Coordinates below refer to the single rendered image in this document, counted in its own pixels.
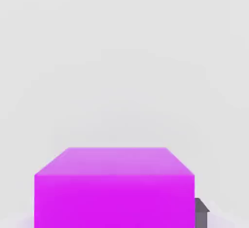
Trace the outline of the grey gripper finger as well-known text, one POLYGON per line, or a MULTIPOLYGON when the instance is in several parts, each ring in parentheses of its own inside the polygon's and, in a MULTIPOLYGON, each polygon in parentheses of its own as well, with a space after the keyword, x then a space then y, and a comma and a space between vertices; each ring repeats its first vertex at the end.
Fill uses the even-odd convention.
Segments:
POLYGON ((195 198, 195 228, 230 228, 230 222, 213 214, 200 198, 195 198))

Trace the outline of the small magenta cube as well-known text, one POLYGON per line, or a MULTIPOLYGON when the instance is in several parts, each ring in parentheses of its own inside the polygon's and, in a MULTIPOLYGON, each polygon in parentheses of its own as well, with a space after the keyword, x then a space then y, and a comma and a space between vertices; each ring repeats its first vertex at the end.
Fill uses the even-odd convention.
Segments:
POLYGON ((68 148, 34 180, 34 228, 195 228, 195 176, 166 148, 68 148))

